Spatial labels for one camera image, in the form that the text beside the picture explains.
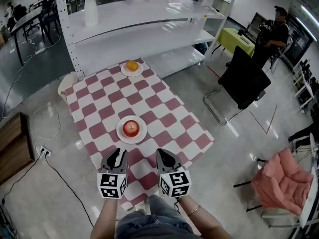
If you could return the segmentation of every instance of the person's hand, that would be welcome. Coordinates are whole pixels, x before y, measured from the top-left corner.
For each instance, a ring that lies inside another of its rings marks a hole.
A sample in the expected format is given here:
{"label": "person's hand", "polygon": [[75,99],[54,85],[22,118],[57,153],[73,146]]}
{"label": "person's hand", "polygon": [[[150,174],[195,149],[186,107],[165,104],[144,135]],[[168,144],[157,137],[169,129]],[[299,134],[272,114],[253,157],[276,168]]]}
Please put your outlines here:
{"label": "person's hand", "polygon": [[268,41],[268,42],[265,44],[265,47],[266,47],[266,48],[269,48],[269,46],[270,46],[271,44],[273,44],[273,41]]}

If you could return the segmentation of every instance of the forearm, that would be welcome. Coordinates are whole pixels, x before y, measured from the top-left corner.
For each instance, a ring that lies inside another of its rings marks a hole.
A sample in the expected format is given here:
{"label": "forearm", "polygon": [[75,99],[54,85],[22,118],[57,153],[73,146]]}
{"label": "forearm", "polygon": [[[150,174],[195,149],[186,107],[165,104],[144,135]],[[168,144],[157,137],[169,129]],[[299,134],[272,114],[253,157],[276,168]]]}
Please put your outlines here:
{"label": "forearm", "polygon": [[[199,206],[190,196],[181,197],[179,204],[187,215],[190,215]],[[218,219],[203,207],[192,213],[189,218],[204,238],[230,238]]]}
{"label": "forearm", "polygon": [[91,239],[114,239],[117,199],[106,199],[93,227]]}
{"label": "forearm", "polygon": [[285,47],[286,46],[286,44],[282,41],[271,41],[271,44],[274,44],[278,47]]}

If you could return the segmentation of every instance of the wooden cabinet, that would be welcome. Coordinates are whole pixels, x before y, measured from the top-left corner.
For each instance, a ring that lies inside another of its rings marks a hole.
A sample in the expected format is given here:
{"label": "wooden cabinet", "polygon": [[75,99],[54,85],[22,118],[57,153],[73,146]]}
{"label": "wooden cabinet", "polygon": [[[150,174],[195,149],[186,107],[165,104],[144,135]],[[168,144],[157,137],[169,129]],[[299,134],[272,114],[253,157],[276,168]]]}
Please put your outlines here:
{"label": "wooden cabinet", "polygon": [[0,128],[0,185],[34,161],[27,124],[18,113]]}

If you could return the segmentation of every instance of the white plate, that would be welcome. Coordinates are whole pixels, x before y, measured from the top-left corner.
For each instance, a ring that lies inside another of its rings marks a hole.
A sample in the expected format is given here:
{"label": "white plate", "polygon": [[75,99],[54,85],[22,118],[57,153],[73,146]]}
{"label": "white plate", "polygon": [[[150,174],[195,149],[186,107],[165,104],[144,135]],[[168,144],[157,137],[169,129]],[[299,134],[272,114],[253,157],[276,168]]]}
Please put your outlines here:
{"label": "white plate", "polygon": [[139,68],[135,71],[135,72],[131,72],[129,71],[127,68],[126,68],[126,63],[124,63],[122,66],[121,66],[121,72],[126,75],[126,76],[129,76],[129,77],[135,77],[135,76],[138,76],[140,74],[142,74],[142,72],[144,71],[144,67],[141,63],[139,62],[136,62],[138,65],[139,65]]}
{"label": "white plate", "polygon": [[[123,125],[128,120],[135,120],[139,124],[140,132],[137,136],[127,137],[126,135],[124,135]],[[148,132],[148,127],[146,126],[146,123],[144,122],[144,120],[142,120],[140,117],[137,117],[134,115],[130,115],[130,116],[126,116],[126,117],[122,118],[119,121],[118,125],[116,126],[116,133],[117,133],[119,139],[125,143],[128,143],[128,144],[139,143],[140,141],[142,141],[145,138],[147,132]]]}

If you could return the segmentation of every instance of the pink cushion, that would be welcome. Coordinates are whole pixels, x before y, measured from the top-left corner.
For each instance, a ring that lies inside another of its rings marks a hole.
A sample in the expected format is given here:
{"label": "pink cushion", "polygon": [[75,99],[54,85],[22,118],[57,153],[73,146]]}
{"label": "pink cushion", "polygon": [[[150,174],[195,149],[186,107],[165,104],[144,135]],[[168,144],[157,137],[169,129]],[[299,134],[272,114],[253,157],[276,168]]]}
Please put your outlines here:
{"label": "pink cushion", "polygon": [[297,164],[290,149],[285,148],[265,162],[252,185],[263,208],[281,208],[300,215],[313,178]]}

